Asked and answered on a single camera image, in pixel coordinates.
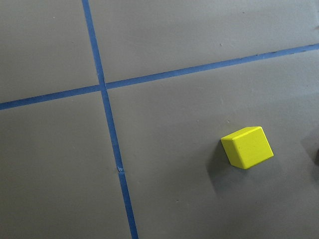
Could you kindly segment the yellow wooden cube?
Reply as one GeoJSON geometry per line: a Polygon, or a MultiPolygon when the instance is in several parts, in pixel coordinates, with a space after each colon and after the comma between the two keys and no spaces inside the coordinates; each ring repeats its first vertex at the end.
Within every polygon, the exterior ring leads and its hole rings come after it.
{"type": "Polygon", "coordinates": [[[274,156],[261,126],[250,126],[221,139],[229,163],[240,169],[249,169],[274,156]]]}

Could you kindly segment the blue tape line lengthwise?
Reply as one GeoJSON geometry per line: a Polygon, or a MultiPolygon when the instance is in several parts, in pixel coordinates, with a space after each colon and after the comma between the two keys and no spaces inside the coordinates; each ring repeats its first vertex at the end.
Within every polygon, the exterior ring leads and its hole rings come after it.
{"type": "Polygon", "coordinates": [[[98,46],[98,41],[97,41],[97,37],[95,33],[94,22],[93,22],[93,17],[92,17],[89,1],[83,0],[82,6],[83,6],[86,25],[88,29],[89,38],[90,38],[90,44],[91,44],[93,59],[95,63],[96,74],[97,74],[100,92],[102,96],[106,121],[108,125],[108,131],[109,131],[110,140],[112,144],[112,150],[113,150],[113,155],[115,159],[118,178],[120,181],[120,186],[121,186],[123,201],[124,201],[125,210],[127,214],[127,220],[128,220],[128,224],[130,228],[131,238],[138,239],[139,238],[138,230],[137,230],[136,221],[134,217],[134,211],[133,211],[132,202],[130,198],[129,188],[127,185],[125,169],[122,162],[122,156],[120,152],[116,127],[115,127],[115,123],[113,119],[110,99],[109,99],[107,86],[105,82],[105,76],[104,76],[104,71],[103,71],[103,66],[102,66],[102,61],[100,57],[99,46],[98,46]]]}

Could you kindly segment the blue tape line crosswise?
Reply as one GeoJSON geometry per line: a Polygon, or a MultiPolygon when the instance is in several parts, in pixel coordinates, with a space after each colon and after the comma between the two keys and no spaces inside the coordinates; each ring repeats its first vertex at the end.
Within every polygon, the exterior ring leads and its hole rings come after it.
{"type": "MultiPolygon", "coordinates": [[[[277,58],[277,57],[282,57],[282,56],[286,56],[286,55],[293,55],[293,54],[298,54],[298,53],[303,53],[303,52],[308,52],[308,51],[313,51],[313,50],[318,50],[318,49],[319,49],[319,45],[316,43],[316,44],[312,44],[312,45],[300,46],[300,47],[295,47],[295,48],[290,48],[290,49],[278,50],[278,51],[274,51],[274,52],[246,56],[246,57],[242,57],[242,58],[235,58],[235,59],[230,59],[230,60],[225,60],[225,61],[220,61],[220,62],[214,62],[214,63],[204,64],[204,65],[187,67],[187,68],[183,68],[183,69],[177,69],[177,70],[172,70],[172,71],[167,71],[167,72],[162,72],[162,73],[157,73],[157,74],[151,74],[151,75],[129,78],[129,79],[124,79],[124,80],[120,80],[120,81],[106,83],[106,89],[115,89],[115,88],[119,88],[119,87],[125,87],[125,86],[130,86],[130,85],[135,85],[135,84],[140,84],[140,83],[145,83],[145,82],[151,82],[151,81],[156,81],[156,80],[161,80],[161,79],[167,79],[167,78],[172,78],[172,77],[177,77],[177,76],[182,76],[182,75],[187,75],[187,74],[192,74],[192,73],[197,73],[197,72],[214,70],[214,69],[218,69],[218,68],[229,67],[229,66],[239,65],[239,64],[245,64],[245,63],[259,61],[259,60],[277,58]]],[[[101,90],[101,87],[98,85],[82,87],[82,88],[77,88],[77,89],[72,89],[72,90],[66,90],[66,91],[62,91],[62,92],[56,92],[56,93],[51,93],[51,94],[46,94],[46,95],[40,95],[40,96],[35,96],[35,97],[30,97],[30,98],[25,98],[25,99],[4,102],[4,103],[0,104],[0,109],[6,110],[6,109],[11,109],[11,108],[21,107],[21,106],[26,106],[26,105],[33,105],[33,104],[37,104],[37,103],[42,103],[42,102],[47,102],[47,101],[77,96],[77,95],[98,92],[100,90],[101,90]]]]}

